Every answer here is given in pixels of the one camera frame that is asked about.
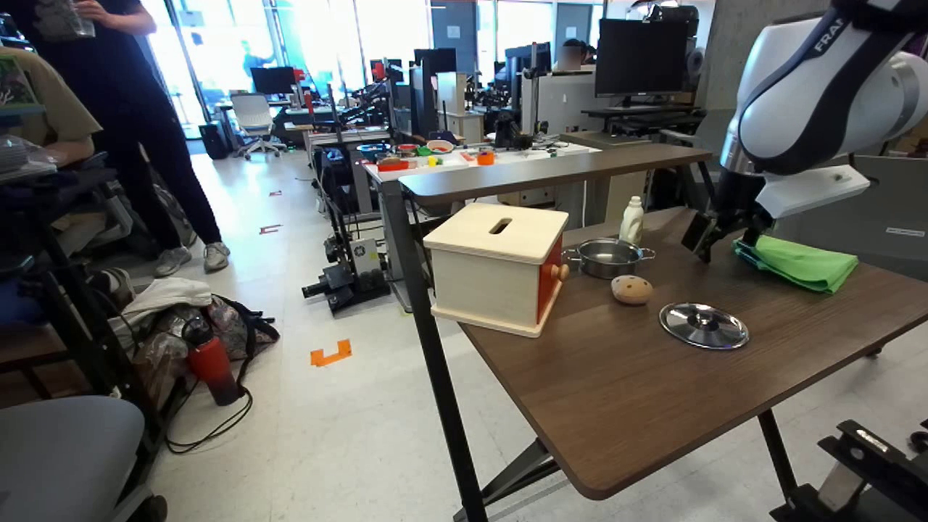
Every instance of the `chair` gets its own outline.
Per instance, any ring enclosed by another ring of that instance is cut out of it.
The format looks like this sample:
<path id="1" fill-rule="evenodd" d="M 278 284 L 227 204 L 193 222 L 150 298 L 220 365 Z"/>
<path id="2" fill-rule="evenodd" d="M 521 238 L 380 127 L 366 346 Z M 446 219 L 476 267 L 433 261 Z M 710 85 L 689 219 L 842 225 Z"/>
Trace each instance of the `chair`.
<path id="1" fill-rule="evenodd" d="M 118 399 L 61 399 L 0 410 L 0 522 L 127 522 L 143 412 Z"/>
<path id="2" fill-rule="evenodd" d="M 270 101 L 262 93 L 231 93 L 231 113 L 247 140 L 253 140 L 241 158 L 249 161 L 253 153 L 273 153 L 278 158 L 286 151 L 283 143 L 273 138 L 273 113 Z"/>

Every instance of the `floor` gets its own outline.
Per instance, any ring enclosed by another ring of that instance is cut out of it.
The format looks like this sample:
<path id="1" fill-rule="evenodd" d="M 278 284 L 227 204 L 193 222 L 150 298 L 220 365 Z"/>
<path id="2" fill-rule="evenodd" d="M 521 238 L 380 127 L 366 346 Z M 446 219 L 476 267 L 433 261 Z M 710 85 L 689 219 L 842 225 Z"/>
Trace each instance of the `floor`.
<path id="1" fill-rule="evenodd" d="M 231 267 L 205 283 L 278 320 L 282 343 L 253 364 L 256 410 L 227 438 L 191 455 L 162 452 L 150 488 L 170 501 L 170 522 L 438 522 L 457 512 L 412 320 L 380 298 L 334 320 L 301 284 L 325 267 L 328 222 L 318 214 L 305 153 L 278 161 L 193 158 L 218 210 Z M 182 280 L 202 280 L 188 264 Z M 457 325 L 440 322 L 469 449 L 482 483 L 534 435 L 489 377 Z M 328 368 L 314 348 L 350 339 L 354 354 Z M 905 448 L 928 419 L 928 329 L 897 339 L 875 364 L 778 407 L 801 483 L 821 484 L 831 462 L 815 448 L 839 420 L 856 419 Z M 199 438 L 238 407 L 214 407 L 198 390 L 170 438 Z M 501 522 L 750 522 L 782 499 L 756 423 L 742 423 L 610 501 L 585 501 L 562 477 L 489 509 Z"/>

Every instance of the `stainless steel bowl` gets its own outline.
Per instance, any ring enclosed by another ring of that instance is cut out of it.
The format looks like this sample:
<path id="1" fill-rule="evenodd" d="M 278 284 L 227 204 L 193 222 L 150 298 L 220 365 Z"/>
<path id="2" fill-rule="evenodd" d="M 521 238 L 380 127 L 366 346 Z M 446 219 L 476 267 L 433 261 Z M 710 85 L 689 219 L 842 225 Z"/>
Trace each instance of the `stainless steel bowl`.
<path id="1" fill-rule="evenodd" d="M 592 280 L 614 280 L 636 272 L 640 261 L 650 261 L 655 254 L 647 246 L 628 246 L 618 238 L 598 238 L 569 254 L 569 261 L 578 264 Z"/>

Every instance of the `box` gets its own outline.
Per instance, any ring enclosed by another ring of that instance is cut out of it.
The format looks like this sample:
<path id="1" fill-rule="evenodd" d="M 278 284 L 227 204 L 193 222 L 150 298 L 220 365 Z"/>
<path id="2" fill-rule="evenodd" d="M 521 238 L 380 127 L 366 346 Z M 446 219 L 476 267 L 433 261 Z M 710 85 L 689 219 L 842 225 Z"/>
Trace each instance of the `box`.
<path id="1" fill-rule="evenodd" d="M 539 336 L 569 267 L 550 210 L 469 204 L 433 236 L 433 313 L 518 336 Z"/>

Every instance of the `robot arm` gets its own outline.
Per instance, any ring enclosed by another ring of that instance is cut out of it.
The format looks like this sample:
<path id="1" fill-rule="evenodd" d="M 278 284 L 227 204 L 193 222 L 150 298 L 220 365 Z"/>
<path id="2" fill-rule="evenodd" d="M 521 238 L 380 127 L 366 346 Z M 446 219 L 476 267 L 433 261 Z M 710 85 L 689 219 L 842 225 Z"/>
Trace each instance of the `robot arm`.
<path id="1" fill-rule="evenodd" d="M 699 258 L 737 230 L 863 191 L 852 172 L 821 169 L 871 151 L 928 116 L 928 64 L 900 53 L 928 29 L 928 0 L 831 0 L 821 17 L 759 32 L 718 153 L 713 214 L 684 238 Z"/>

